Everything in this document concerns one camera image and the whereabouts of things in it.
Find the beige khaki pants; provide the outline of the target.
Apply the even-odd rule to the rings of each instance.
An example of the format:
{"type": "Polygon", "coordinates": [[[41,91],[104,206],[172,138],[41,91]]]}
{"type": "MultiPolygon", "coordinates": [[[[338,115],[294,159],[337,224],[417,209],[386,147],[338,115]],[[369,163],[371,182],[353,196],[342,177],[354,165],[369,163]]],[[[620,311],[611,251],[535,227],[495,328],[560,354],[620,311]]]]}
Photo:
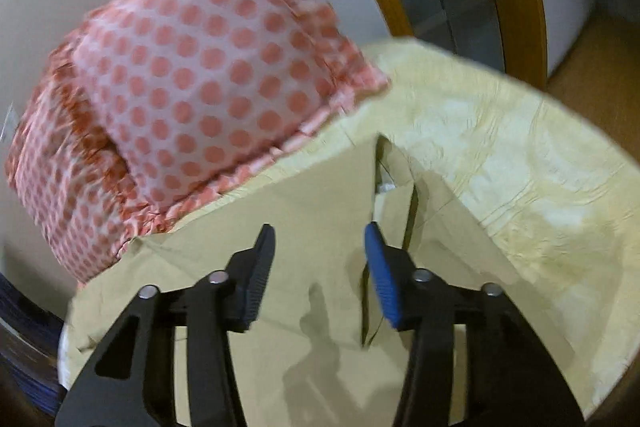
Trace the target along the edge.
{"type": "Polygon", "coordinates": [[[134,239],[122,259],[78,291],[60,346],[71,384],[107,329],[143,285],[195,283],[276,230],[276,255],[258,319],[231,339],[242,406],[253,426],[387,426],[393,421],[410,337],[383,319],[363,280],[363,230],[376,220],[387,242],[446,282],[500,284],[552,357],[573,351],[549,303],[438,174],[382,136],[278,182],[246,191],[181,228],[134,239]]]}

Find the cream patterned bedspread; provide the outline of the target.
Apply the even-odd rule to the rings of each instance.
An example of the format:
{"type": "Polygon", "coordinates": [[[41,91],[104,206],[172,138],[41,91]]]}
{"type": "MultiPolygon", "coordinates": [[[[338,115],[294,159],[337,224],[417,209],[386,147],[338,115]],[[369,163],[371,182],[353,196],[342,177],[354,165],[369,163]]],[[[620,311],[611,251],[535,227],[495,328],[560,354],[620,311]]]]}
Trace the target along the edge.
{"type": "Polygon", "coordinates": [[[390,87],[281,162],[302,171],[381,133],[444,179],[573,351],[566,377],[596,413],[639,352],[639,167],[527,84],[414,39],[370,44],[390,87]]]}

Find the pink polka dot pillow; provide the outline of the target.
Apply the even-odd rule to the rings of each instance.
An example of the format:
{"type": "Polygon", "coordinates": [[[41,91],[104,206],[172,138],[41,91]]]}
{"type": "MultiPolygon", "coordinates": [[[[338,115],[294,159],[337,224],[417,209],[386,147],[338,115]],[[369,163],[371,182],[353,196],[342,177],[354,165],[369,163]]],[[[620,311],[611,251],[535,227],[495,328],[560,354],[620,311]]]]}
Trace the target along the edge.
{"type": "Polygon", "coordinates": [[[112,0],[73,53],[141,197],[241,183],[386,86],[322,0],[112,0]]]}

